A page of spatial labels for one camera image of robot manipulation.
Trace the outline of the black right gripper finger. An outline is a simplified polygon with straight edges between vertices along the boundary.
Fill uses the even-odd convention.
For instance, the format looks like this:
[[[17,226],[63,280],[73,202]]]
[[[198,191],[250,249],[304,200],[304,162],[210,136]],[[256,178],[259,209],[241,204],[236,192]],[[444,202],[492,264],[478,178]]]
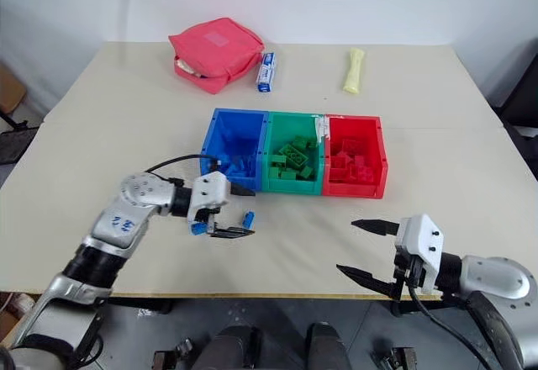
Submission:
[[[336,265],[336,268],[363,288],[367,288],[375,293],[380,293],[394,301],[399,301],[401,299],[405,282],[405,271],[400,268],[394,270],[393,277],[395,281],[392,283],[374,278],[370,272],[358,268],[339,264]]]
[[[396,235],[399,229],[399,223],[383,219],[358,219],[351,225],[376,235]]]

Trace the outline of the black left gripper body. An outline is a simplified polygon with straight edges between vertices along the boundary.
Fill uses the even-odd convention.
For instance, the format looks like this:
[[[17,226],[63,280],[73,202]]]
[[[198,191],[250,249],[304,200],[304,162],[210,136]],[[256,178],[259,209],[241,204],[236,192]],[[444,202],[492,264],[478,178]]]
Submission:
[[[214,228],[217,227],[217,222],[215,221],[215,216],[220,213],[220,208],[216,209],[200,209],[193,221],[193,234],[202,235],[207,234],[211,235],[214,231]]]

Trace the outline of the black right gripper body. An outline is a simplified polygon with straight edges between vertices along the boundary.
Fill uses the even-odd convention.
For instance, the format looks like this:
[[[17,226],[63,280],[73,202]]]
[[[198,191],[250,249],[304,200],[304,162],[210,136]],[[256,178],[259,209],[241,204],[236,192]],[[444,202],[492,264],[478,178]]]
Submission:
[[[403,291],[404,285],[412,288],[422,287],[425,280],[425,263],[418,255],[410,254],[403,247],[396,247],[394,257],[395,290]]]

